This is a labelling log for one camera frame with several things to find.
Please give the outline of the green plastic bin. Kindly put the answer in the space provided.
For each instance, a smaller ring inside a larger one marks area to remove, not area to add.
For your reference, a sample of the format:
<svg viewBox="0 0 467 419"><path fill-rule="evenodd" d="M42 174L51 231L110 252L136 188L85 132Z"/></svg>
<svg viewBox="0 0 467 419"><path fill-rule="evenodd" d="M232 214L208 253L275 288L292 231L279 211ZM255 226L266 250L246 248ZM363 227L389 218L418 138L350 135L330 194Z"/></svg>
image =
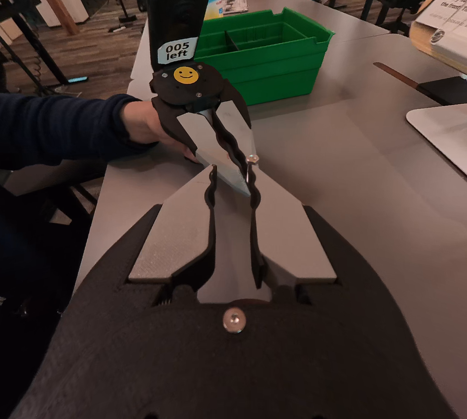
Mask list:
<svg viewBox="0 0 467 419"><path fill-rule="evenodd" d="M247 106L308 95L335 32L287 7L203 22L195 60L213 66Z"/></svg>

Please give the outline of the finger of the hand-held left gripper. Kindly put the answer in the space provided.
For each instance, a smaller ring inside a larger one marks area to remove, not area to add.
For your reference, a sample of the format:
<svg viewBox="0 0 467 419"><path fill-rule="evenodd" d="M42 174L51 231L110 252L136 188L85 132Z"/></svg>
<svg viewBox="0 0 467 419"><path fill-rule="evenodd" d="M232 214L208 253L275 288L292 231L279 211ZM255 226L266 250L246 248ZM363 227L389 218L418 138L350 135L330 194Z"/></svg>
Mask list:
<svg viewBox="0 0 467 419"><path fill-rule="evenodd" d="M242 175L248 172L247 158L256 154L254 135L233 101L221 102L212 113L212 126L219 145Z"/></svg>
<svg viewBox="0 0 467 419"><path fill-rule="evenodd" d="M200 113L184 113L177 120L196 145L195 157L202 165L217 166L218 176L237 192L250 196L246 179L219 145L212 124Z"/></svg>

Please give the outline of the person's left forearm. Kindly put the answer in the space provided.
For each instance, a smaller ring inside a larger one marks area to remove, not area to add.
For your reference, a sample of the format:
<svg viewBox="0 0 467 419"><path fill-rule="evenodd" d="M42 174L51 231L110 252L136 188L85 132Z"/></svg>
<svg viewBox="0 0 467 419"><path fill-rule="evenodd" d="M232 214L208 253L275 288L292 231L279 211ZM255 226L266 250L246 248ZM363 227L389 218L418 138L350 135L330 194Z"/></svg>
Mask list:
<svg viewBox="0 0 467 419"><path fill-rule="evenodd" d="M158 142L130 139L120 113L136 98L0 95L0 167L16 171L62 160L115 159L142 154Z"/></svg>

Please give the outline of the silver bolt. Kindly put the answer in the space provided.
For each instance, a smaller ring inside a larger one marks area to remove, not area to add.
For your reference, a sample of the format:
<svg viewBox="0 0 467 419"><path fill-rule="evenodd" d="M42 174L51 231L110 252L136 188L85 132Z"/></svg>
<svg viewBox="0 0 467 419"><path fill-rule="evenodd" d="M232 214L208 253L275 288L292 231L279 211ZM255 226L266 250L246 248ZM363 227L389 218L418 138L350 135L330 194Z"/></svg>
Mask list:
<svg viewBox="0 0 467 419"><path fill-rule="evenodd" d="M259 156L257 154L250 154L246 156L246 184L248 188L254 187L258 164Z"/></svg>

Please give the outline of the person's left hand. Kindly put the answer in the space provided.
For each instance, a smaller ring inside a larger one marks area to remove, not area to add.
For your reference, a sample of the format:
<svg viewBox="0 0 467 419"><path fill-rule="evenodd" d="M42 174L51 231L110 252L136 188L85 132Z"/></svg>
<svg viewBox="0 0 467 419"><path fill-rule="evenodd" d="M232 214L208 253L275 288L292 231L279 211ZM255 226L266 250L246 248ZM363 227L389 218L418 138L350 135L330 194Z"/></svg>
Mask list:
<svg viewBox="0 0 467 419"><path fill-rule="evenodd" d="M189 161L199 163L187 146L167 135L152 101L129 102L122 108L120 118L132 142L144 145L161 143Z"/></svg>

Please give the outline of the black flat block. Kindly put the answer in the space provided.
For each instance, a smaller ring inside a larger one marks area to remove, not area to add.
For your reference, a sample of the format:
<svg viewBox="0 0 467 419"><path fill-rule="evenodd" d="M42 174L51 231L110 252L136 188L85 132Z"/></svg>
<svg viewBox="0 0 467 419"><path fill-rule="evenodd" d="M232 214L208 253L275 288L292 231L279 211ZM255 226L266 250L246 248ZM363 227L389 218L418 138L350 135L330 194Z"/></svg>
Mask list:
<svg viewBox="0 0 467 419"><path fill-rule="evenodd" d="M420 83L417 85L417 91L440 105L467 103L467 81L461 76Z"/></svg>

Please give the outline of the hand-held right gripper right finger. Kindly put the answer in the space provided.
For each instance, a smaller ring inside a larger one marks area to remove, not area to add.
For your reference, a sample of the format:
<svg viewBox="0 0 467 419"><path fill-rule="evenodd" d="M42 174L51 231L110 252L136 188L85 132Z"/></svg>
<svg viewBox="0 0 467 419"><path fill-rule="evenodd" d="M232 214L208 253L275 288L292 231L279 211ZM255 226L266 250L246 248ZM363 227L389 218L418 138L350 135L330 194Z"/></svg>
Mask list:
<svg viewBox="0 0 467 419"><path fill-rule="evenodd" d="M331 266L303 204L249 165L251 268L255 286L333 283Z"/></svg>

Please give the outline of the small printed booklet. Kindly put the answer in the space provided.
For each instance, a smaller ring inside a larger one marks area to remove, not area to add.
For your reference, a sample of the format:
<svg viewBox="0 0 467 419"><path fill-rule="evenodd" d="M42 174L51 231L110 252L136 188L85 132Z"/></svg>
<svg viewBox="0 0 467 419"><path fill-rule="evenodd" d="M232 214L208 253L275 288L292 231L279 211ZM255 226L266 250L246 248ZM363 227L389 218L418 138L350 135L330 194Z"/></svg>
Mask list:
<svg viewBox="0 0 467 419"><path fill-rule="evenodd" d="M223 15L234 15L248 12L247 0L223 0Z"/></svg>

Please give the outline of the white cabinet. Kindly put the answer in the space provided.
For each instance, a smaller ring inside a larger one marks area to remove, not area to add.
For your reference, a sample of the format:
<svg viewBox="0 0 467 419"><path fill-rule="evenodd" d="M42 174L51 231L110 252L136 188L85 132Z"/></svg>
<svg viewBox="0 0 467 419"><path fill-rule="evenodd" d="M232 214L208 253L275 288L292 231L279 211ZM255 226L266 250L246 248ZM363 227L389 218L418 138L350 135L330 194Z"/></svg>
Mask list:
<svg viewBox="0 0 467 419"><path fill-rule="evenodd" d="M65 5L67 12L73 18L76 24L82 24L89 19L89 14L85 9L81 0L61 0ZM47 0L40 0L40 4L37 5L37 10L43 18L45 24L49 28L60 27L61 23L54 13L52 7L50 7Z"/></svg>

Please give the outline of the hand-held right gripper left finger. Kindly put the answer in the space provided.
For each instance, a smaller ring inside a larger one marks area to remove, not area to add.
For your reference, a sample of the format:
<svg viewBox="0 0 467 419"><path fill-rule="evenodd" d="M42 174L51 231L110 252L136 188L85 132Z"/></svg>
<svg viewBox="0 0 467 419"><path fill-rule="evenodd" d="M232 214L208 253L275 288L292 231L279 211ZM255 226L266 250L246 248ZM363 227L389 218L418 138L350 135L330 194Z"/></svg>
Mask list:
<svg viewBox="0 0 467 419"><path fill-rule="evenodd" d="M159 207L128 279L195 292L215 269L217 166L208 165Z"/></svg>

